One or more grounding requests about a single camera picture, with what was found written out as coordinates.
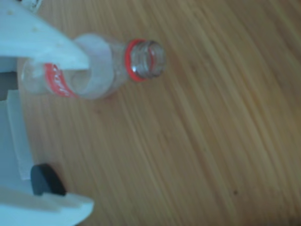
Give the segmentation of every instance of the red label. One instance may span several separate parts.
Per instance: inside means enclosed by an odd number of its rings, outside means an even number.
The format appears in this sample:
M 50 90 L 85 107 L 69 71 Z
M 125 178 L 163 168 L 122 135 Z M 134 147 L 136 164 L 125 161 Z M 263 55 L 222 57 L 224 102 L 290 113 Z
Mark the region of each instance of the red label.
M 55 94 L 61 97 L 76 97 L 68 88 L 62 70 L 53 64 L 44 64 L 44 67 L 47 84 Z

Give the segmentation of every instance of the white plastic object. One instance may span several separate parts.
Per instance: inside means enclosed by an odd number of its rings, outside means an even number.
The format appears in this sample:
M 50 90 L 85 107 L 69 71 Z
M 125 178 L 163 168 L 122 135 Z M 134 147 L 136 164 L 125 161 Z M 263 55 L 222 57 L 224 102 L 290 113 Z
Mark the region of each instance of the white plastic object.
M 34 196 L 0 187 L 0 225 L 73 226 L 92 212 L 94 201 L 85 196 Z
M 61 69 L 89 67 L 87 55 L 75 43 L 16 0 L 0 0 L 0 56 L 29 57 Z

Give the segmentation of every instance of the wood grain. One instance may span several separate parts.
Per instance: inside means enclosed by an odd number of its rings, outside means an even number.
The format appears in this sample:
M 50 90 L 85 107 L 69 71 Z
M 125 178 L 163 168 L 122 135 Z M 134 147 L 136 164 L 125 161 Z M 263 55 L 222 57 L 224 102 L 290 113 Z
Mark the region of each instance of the wood grain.
M 167 52 L 161 78 L 104 100 L 20 84 L 36 163 L 96 202 L 82 225 L 301 223 L 299 0 L 46 0 L 40 15 Z

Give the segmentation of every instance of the plastic bottle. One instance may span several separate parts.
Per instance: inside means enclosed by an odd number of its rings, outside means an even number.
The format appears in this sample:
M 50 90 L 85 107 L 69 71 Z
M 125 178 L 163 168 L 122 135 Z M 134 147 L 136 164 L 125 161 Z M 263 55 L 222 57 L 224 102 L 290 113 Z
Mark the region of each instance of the plastic bottle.
M 33 94 L 96 99 L 115 91 L 128 79 L 141 82 L 158 77 L 166 65 L 162 47 L 148 40 L 128 44 L 96 34 L 83 34 L 74 42 L 89 57 L 88 70 L 60 70 L 59 65 L 28 59 L 22 82 Z

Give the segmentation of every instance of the bottle body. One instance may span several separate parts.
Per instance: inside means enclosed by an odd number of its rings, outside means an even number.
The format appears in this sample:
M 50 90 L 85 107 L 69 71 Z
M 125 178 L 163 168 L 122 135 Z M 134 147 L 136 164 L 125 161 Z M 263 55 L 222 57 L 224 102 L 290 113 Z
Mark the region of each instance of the bottle body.
M 97 34 L 83 34 L 74 42 L 87 54 L 89 69 L 60 70 L 59 65 L 29 59 L 22 73 L 25 89 L 33 94 L 101 98 L 118 89 L 132 73 L 136 74 L 136 68 L 150 70 L 156 59 L 151 49 L 142 52 L 138 45 L 129 49 L 127 44 Z

